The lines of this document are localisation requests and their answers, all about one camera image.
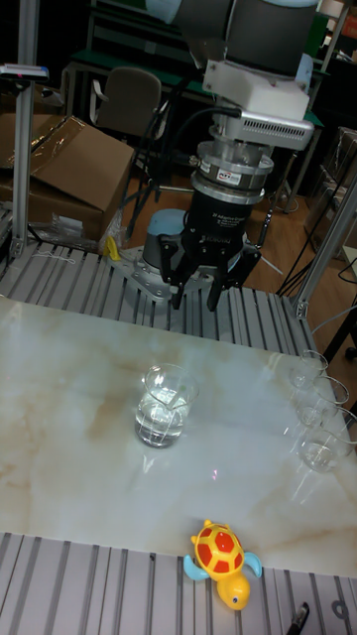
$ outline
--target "metal rail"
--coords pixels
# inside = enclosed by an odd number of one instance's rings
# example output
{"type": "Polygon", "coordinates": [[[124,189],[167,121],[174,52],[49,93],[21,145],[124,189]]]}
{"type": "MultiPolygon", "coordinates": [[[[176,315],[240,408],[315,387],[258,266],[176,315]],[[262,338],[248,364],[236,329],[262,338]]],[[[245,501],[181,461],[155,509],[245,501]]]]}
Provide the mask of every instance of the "metal rail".
{"type": "Polygon", "coordinates": [[[303,635],[357,632],[357,580],[264,569],[248,606],[225,607],[182,557],[0,534],[0,635],[303,635]]]}
{"type": "Polygon", "coordinates": [[[2,274],[0,294],[43,307],[292,355],[314,348],[308,326],[295,319],[287,298],[230,289],[211,313],[206,306],[208,291],[197,290],[186,293],[180,309],[174,311],[170,302],[153,302],[132,287],[105,258],[47,243],[31,243],[10,264],[2,274]]]}

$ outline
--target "toy turtle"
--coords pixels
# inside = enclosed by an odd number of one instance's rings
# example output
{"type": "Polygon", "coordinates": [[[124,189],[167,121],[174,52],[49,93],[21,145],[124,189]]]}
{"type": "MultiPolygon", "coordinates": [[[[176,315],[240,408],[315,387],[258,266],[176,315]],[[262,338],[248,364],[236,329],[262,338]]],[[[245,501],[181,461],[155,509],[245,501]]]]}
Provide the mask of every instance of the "toy turtle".
{"type": "Polygon", "coordinates": [[[197,536],[191,536],[200,567],[187,555],[183,568],[191,579],[199,581],[211,577],[217,582],[220,598],[235,610],[248,604],[250,584],[242,573],[243,565],[250,567],[257,577],[262,575],[262,564],[255,554],[245,552],[229,525],[216,525],[205,520],[197,536]]]}

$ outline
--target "drinking glass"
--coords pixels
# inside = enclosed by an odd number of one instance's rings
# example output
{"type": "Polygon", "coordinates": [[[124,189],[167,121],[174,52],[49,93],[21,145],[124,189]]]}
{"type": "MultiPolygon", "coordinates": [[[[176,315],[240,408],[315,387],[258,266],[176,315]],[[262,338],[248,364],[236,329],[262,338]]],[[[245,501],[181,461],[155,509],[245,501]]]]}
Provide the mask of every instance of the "drinking glass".
{"type": "Polygon", "coordinates": [[[326,370],[327,366],[328,363],[323,355],[315,350],[305,350],[299,357],[296,368],[291,371],[293,386],[300,390],[308,388],[311,381],[326,370]]]}
{"type": "Polygon", "coordinates": [[[297,416],[308,427],[319,425],[324,410],[342,406],[349,398],[347,388],[333,377],[316,377],[310,388],[297,398],[297,416]]]}
{"type": "Polygon", "coordinates": [[[145,376],[145,394],[135,418],[139,439],[152,447],[169,447],[180,436],[198,384],[186,370],[172,364],[150,368],[145,376]]]}
{"type": "Polygon", "coordinates": [[[333,408],[322,413],[322,422],[308,431],[299,450],[299,456],[316,472],[329,472],[356,449],[355,429],[357,417],[344,408],[333,408]]]}

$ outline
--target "table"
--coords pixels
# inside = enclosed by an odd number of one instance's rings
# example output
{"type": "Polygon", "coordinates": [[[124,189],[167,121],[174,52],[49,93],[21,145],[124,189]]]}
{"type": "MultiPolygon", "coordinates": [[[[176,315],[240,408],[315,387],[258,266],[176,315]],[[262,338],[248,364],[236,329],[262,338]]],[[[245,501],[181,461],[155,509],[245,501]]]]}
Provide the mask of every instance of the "table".
{"type": "Polygon", "coordinates": [[[183,555],[210,517],[265,567],[356,576],[356,458],[296,456],[296,358],[2,298],[0,360],[1,531],[183,555]],[[200,384],[164,450],[133,430],[160,361],[200,384]]]}

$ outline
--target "marble table surface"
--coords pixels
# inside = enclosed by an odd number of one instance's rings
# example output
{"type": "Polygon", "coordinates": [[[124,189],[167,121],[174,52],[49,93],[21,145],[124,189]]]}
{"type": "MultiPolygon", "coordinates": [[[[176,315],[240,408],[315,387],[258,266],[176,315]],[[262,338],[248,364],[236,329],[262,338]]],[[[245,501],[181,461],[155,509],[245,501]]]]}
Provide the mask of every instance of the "marble table surface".
{"type": "Polygon", "coordinates": [[[0,531],[183,555],[205,518],[264,566],[357,576],[357,463],[298,458],[295,357],[0,299],[0,531]],[[184,433],[134,433],[145,371],[200,385],[184,433]]]}

